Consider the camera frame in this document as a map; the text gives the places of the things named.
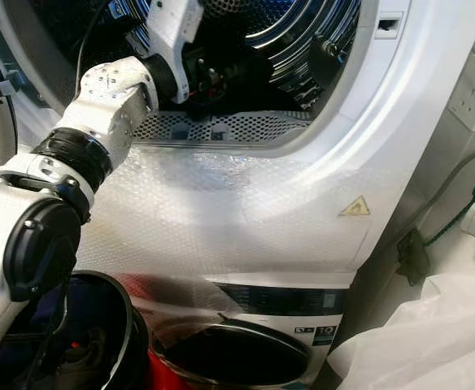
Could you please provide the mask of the white washing machine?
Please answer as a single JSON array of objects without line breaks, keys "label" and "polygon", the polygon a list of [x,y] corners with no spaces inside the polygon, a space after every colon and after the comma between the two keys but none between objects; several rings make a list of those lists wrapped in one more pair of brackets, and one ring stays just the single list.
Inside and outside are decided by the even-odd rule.
[{"label": "white washing machine", "polygon": [[119,274],[149,334],[160,390],[312,390],[346,290]]}]

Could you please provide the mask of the grey perforated lint filter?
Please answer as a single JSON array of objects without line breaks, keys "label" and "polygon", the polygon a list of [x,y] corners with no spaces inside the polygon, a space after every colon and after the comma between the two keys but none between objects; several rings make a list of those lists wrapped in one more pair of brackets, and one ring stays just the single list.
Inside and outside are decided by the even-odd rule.
[{"label": "grey perforated lint filter", "polygon": [[201,119],[181,111],[160,111],[134,130],[133,140],[142,144],[266,145],[301,133],[312,120],[303,111],[247,111]]}]

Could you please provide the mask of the shiny steel dryer drum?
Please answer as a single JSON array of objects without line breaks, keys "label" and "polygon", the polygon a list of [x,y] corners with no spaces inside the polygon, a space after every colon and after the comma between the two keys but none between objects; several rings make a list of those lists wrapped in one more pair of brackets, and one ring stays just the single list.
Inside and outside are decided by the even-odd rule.
[{"label": "shiny steel dryer drum", "polygon": [[[355,37],[360,0],[198,0],[195,41],[182,57],[240,67],[237,96],[219,103],[163,102],[194,118],[246,111],[312,111],[337,78]],[[92,66],[150,51],[150,0],[27,0],[69,60],[71,83]]]}]

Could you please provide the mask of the clear bubble wrap sheet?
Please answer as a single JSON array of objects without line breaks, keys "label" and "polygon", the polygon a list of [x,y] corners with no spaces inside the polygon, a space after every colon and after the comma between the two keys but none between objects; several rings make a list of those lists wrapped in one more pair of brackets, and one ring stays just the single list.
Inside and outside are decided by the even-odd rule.
[{"label": "clear bubble wrap sheet", "polygon": [[78,267],[156,275],[341,270],[373,222],[338,212],[383,182],[371,168],[136,149],[96,194]]}]

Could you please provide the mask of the white tumble dryer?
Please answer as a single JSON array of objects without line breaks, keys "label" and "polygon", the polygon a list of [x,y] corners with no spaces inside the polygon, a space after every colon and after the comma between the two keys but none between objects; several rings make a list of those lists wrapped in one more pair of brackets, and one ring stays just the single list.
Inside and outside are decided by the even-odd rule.
[{"label": "white tumble dryer", "polygon": [[0,55],[34,116],[125,57],[171,66],[159,106],[110,115],[77,270],[349,283],[378,245],[475,41],[475,0],[0,0]]}]

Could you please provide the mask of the yellow triangle warning sticker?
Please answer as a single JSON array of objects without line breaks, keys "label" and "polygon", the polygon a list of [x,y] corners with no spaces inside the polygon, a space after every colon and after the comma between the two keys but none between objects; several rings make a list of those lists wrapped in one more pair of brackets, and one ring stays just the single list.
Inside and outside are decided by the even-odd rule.
[{"label": "yellow triangle warning sticker", "polygon": [[368,207],[367,200],[365,196],[360,194],[357,198],[354,198],[353,201],[350,201],[349,204],[346,204],[341,211],[338,212],[339,218],[351,218],[351,216],[368,216],[371,215],[372,211]]}]

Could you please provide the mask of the black washer control panel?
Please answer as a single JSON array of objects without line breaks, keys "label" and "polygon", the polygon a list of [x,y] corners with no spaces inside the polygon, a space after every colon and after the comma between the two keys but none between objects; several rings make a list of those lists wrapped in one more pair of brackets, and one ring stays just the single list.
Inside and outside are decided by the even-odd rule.
[{"label": "black washer control panel", "polygon": [[216,283],[242,312],[271,316],[330,316],[345,311],[346,289],[282,288]]}]

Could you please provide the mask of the round dark washer door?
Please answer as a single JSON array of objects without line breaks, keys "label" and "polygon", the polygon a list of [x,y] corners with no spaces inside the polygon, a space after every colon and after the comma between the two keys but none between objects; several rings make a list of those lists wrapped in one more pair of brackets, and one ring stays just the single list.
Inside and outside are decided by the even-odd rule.
[{"label": "round dark washer door", "polygon": [[151,331],[150,349],[198,390],[277,390],[311,363],[311,350],[293,336],[222,315],[167,320]]}]

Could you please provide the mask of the black round bin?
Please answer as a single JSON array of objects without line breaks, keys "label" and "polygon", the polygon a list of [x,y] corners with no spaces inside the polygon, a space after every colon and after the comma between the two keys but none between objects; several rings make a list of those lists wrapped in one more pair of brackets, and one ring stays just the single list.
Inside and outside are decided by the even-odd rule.
[{"label": "black round bin", "polygon": [[0,343],[0,390],[147,390],[148,331],[118,279],[74,272],[30,301]]}]

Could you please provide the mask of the red plastic basin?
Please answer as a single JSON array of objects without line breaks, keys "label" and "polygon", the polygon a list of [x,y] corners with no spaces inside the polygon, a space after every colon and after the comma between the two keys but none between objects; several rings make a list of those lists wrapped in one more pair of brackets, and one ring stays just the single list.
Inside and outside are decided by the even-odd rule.
[{"label": "red plastic basin", "polygon": [[148,350],[148,390],[190,390],[178,374],[163,364],[159,357]]}]

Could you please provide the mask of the white plastic bag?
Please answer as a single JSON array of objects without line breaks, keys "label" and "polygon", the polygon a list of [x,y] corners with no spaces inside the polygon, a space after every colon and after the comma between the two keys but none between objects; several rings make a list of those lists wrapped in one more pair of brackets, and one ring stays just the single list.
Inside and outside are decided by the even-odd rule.
[{"label": "white plastic bag", "polygon": [[475,275],[427,276],[381,327],[328,357],[337,390],[475,390]]}]

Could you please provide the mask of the black metal bracket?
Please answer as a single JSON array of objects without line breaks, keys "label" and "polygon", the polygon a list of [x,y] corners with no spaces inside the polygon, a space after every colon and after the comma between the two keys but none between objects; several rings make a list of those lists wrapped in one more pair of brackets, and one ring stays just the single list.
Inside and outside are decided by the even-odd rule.
[{"label": "black metal bracket", "polygon": [[422,234],[412,227],[399,239],[396,249],[397,274],[403,275],[409,286],[420,286],[431,271],[431,261]]}]

